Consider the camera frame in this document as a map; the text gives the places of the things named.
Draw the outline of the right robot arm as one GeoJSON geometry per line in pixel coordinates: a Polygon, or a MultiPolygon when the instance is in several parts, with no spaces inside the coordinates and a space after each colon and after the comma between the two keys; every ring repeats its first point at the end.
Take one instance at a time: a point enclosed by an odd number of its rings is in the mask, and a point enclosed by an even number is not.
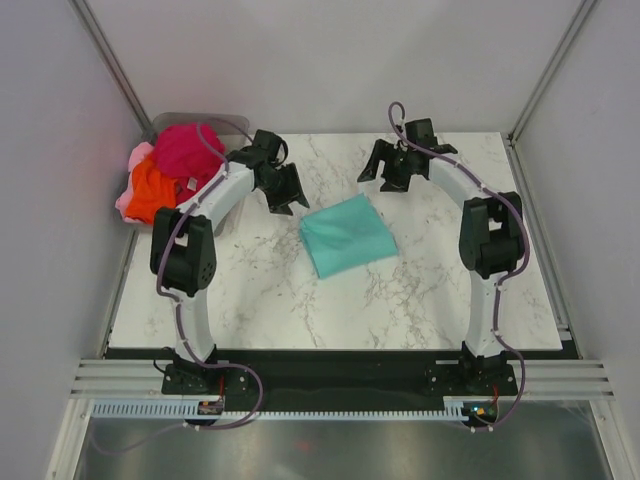
{"type": "Polygon", "coordinates": [[[500,301],[506,280],[522,273],[530,244],[516,192],[495,192],[465,166],[458,151],[441,144],[429,118],[394,126],[398,140],[375,141],[360,182],[383,179],[382,192],[406,192],[421,176],[438,186],[462,213],[458,251],[470,274],[469,327],[462,345],[465,359],[458,381],[467,392],[483,392],[494,381],[492,367],[505,361],[499,330],[500,301]]]}

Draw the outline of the teal t shirt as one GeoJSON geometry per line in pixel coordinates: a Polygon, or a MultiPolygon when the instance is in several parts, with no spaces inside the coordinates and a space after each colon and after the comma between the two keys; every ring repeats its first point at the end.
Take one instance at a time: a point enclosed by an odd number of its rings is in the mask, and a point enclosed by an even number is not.
{"type": "Polygon", "coordinates": [[[391,231],[364,194],[304,216],[299,234],[319,279],[399,253],[391,231]]]}

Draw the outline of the clear plastic bin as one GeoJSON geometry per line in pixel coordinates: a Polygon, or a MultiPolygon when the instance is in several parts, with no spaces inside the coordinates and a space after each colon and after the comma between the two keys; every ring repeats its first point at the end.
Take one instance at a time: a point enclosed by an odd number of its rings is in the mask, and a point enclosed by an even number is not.
{"type": "MultiPolygon", "coordinates": [[[[248,122],[239,117],[172,112],[172,113],[162,114],[154,120],[153,127],[156,133],[156,137],[153,141],[143,141],[143,142],[149,142],[153,146],[153,150],[154,150],[158,135],[161,132],[163,132],[165,129],[173,125],[182,125],[182,124],[190,124],[190,123],[198,123],[198,124],[210,126],[217,133],[220,141],[225,145],[226,153],[229,150],[235,148],[237,145],[241,145],[250,139],[250,136],[248,134],[248,122]]],[[[177,204],[176,207],[182,206],[194,200],[198,194],[202,193],[205,190],[205,186],[198,193],[196,193],[191,199],[189,199],[188,201],[182,204],[177,204]]],[[[144,223],[131,220],[129,218],[122,217],[122,216],[121,216],[121,219],[124,222],[129,224],[148,225],[148,224],[144,224],[144,223]]]]}

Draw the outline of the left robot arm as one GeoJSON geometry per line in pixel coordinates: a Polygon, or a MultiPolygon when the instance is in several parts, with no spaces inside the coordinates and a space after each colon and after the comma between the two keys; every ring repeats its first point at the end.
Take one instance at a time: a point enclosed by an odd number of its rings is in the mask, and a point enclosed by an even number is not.
{"type": "Polygon", "coordinates": [[[219,382],[216,345],[211,333],[207,289],[216,273],[214,231],[231,210],[254,191],[266,199],[271,214],[291,216],[292,204],[304,208],[296,165],[279,135],[255,132],[249,144],[224,155],[207,141],[203,125],[195,125],[198,140],[222,161],[221,171],[184,208],[161,208],[152,229],[150,268],[156,291],[171,300],[177,332],[176,355],[190,362],[185,382],[208,393],[219,382]]]}

